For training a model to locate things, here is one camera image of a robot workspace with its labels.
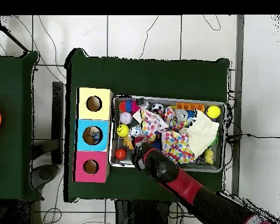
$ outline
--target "round hole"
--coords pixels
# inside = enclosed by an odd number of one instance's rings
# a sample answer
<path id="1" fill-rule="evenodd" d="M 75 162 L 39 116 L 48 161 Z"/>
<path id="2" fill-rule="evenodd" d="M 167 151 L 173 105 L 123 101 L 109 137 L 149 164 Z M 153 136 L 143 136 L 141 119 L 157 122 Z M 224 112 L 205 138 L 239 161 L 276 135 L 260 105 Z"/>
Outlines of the round hole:
<path id="1" fill-rule="evenodd" d="M 103 132 L 97 126 L 89 126 L 83 132 L 83 140 L 89 145 L 97 145 L 103 139 Z"/>
<path id="2" fill-rule="evenodd" d="M 102 101 L 97 96 L 90 96 L 86 101 L 86 107 L 89 111 L 99 111 L 102 107 Z"/>
<path id="3" fill-rule="evenodd" d="M 87 160 L 83 164 L 83 170 L 88 174 L 95 174 L 99 169 L 99 164 L 95 160 Z"/>

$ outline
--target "metal tray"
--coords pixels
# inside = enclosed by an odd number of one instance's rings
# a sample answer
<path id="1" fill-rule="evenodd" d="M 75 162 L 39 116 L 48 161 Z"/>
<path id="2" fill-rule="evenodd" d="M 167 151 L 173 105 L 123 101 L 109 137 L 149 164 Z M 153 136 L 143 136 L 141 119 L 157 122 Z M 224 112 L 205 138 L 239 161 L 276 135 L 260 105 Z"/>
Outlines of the metal tray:
<path id="1" fill-rule="evenodd" d="M 183 99 L 168 99 L 168 98 L 157 98 L 157 97 L 145 97 L 145 96 L 119 96 L 116 95 L 112 99 L 112 112 L 114 114 L 114 121 L 111 123 L 110 127 L 110 143 L 109 143 L 109 163 L 115 167 L 133 167 L 135 166 L 132 164 L 132 155 L 133 150 L 128 149 L 126 146 L 123 145 L 123 140 L 118 138 L 116 133 L 116 128 L 119 125 L 119 103 L 123 100 L 136 100 L 138 98 L 144 98 L 150 104 L 153 103 L 161 103 L 165 107 L 166 106 L 175 106 L 177 102 L 189 102 L 189 103 L 202 103 L 204 104 L 205 108 L 208 106 L 218 106 L 221 110 L 220 116 L 217 118 L 216 122 L 219 123 L 219 138 L 218 144 L 213 146 L 213 165 L 210 164 L 203 164 L 198 165 L 195 162 L 192 163 L 185 163 L 180 164 L 179 166 L 186 171 L 194 171 L 194 172 L 208 172 L 208 173 L 218 173 L 223 168 L 223 157 L 225 150 L 225 134 L 226 134 L 226 119 L 227 119 L 227 107 L 225 103 L 222 102 L 215 102 L 215 101 L 199 101 L 199 100 L 183 100 Z M 138 122 L 133 119 L 132 123 L 128 124 L 128 127 L 132 127 L 137 125 Z M 118 160 L 115 157 L 115 151 L 118 148 L 125 148 L 127 150 L 127 157 L 124 160 Z"/>

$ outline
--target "pink cube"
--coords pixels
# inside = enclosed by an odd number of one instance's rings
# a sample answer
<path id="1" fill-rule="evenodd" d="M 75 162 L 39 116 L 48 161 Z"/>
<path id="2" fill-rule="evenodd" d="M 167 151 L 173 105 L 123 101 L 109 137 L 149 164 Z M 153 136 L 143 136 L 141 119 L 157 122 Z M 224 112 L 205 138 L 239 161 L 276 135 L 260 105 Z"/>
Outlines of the pink cube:
<path id="1" fill-rule="evenodd" d="M 73 181 L 104 183 L 109 174 L 108 152 L 77 151 Z"/>

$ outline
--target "polka dot cloth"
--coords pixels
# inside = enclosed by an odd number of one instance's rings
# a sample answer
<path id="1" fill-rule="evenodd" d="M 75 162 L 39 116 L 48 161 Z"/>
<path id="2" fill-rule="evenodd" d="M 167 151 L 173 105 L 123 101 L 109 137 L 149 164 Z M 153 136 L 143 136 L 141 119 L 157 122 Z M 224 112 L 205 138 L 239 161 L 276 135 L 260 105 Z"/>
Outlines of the polka dot cloth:
<path id="1" fill-rule="evenodd" d="M 152 143 L 157 135 L 163 131 L 160 129 L 160 122 L 154 116 L 149 115 L 148 111 L 141 110 L 141 117 L 144 134 L 147 136 L 148 141 Z"/>
<path id="2" fill-rule="evenodd" d="M 173 111 L 173 109 L 171 107 L 167 107 L 165 109 L 164 120 L 169 125 L 169 130 L 179 131 L 180 129 L 184 128 L 185 126 L 187 126 L 190 123 L 188 121 L 190 119 L 190 115 L 189 115 L 188 120 L 183 121 L 183 122 L 176 122 L 174 120 L 174 116 L 175 116 L 175 112 Z"/>
<path id="3" fill-rule="evenodd" d="M 180 135 L 175 131 L 162 133 L 162 150 L 175 164 L 193 162 L 194 154 L 188 145 L 188 135 Z"/>

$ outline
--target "yellow cube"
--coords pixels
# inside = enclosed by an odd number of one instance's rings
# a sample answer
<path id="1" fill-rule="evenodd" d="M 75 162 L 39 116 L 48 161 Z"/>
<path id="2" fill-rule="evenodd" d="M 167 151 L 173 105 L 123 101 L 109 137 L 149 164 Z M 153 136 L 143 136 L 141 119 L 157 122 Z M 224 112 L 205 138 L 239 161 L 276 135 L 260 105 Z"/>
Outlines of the yellow cube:
<path id="1" fill-rule="evenodd" d="M 113 93 L 110 89 L 77 88 L 79 112 L 83 120 L 110 120 Z"/>

